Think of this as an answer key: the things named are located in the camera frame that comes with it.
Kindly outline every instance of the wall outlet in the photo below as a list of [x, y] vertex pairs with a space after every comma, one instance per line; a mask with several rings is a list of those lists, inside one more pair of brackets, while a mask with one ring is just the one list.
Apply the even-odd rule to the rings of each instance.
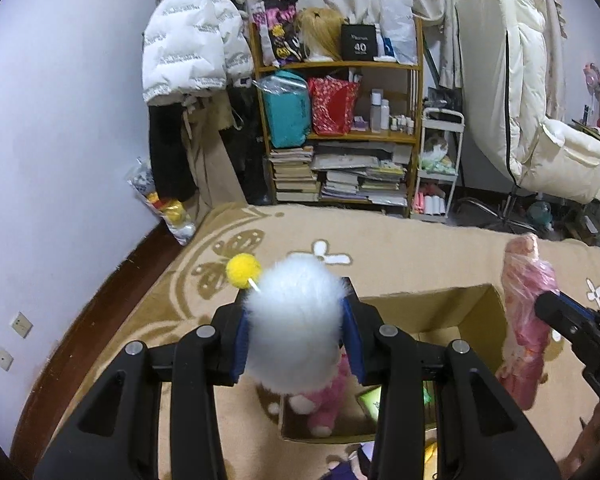
[[33, 324], [24, 317], [24, 314], [19, 312], [16, 317], [11, 321], [11, 328], [13, 328], [21, 338], [26, 338], [29, 335], [30, 330], [33, 328]]
[[4, 348], [0, 347], [0, 368], [5, 372], [9, 371], [11, 364], [13, 363], [13, 357]]

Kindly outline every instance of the metal screw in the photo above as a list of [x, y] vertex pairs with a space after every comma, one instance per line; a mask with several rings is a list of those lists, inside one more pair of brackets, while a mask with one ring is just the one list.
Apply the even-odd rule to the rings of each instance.
[[453, 348], [459, 354], [466, 354], [471, 347], [467, 341], [463, 341], [462, 339], [456, 339], [451, 343], [451, 348]]
[[215, 333], [216, 329], [213, 328], [211, 325], [203, 325], [198, 327], [198, 329], [196, 330], [196, 334], [198, 335], [198, 337], [202, 337], [204, 339], [213, 337]]
[[142, 348], [144, 347], [140, 341], [132, 341], [126, 344], [125, 352], [129, 355], [138, 355], [142, 351]]
[[380, 335], [384, 337], [395, 337], [398, 335], [398, 329], [393, 325], [382, 325], [380, 327]]

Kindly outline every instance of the white rolling cart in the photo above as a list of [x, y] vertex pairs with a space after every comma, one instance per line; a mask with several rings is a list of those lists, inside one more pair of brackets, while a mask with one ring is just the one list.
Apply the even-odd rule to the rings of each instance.
[[[432, 119], [431, 115], [436, 114], [437, 119]], [[449, 134], [458, 136], [458, 152], [455, 153], [456, 160], [454, 162], [454, 174], [443, 174], [443, 173], [427, 173], [422, 169], [422, 155], [424, 154], [424, 146], [427, 140], [427, 130], [438, 130], [444, 132], [445, 139], [449, 142]], [[443, 201], [445, 210], [439, 214], [420, 214], [411, 211], [411, 218], [416, 220], [422, 220], [425, 222], [437, 222], [445, 223], [449, 216], [449, 210], [451, 209], [451, 203], [456, 191], [456, 183], [458, 182], [458, 173], [460, 168], [460, 156], [462, 155], [462, 138], [464, 137], [464, 115], [454, 110], [445, 110], [443, 108], [425, 108], [422, 118], [422, 138], [420, 139], [420, 156], [418, 158], [418, 177], [416, 180], [416, 187], [414, 195], [420, 190], [420, 184], [423, 180], [434, 182], [436, 184], [446, 184], [448, 187], [451, 186], [451, 191], [446, 193]], [[453, 158], [453, 153], [449, 153], [448, 156]]]

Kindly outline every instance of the beige pants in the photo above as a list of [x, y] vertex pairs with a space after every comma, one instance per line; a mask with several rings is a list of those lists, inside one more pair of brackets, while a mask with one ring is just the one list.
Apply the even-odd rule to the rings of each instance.
[[196, 227], [219, 205], [246, 204], [219, 133], [234, 123], [229, 97], [223, 91], [201, 98], [197, 104], [195, 110], [184, 111], [181, 130], [191, 174], [198, 186], [196, 194], [184, 206]]

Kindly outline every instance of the small bottle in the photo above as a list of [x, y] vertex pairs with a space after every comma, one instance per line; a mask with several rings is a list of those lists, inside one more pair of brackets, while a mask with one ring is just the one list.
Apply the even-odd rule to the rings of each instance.
[[371, 132], [379, 134], [382, 131], [382, 94], [378, 92], [371, 93], [371, 113], [369, 123], [371, 126]]
[[389, 99], [382, 99], [380, 108], [380, 129], [387, 131], [389, 129]]

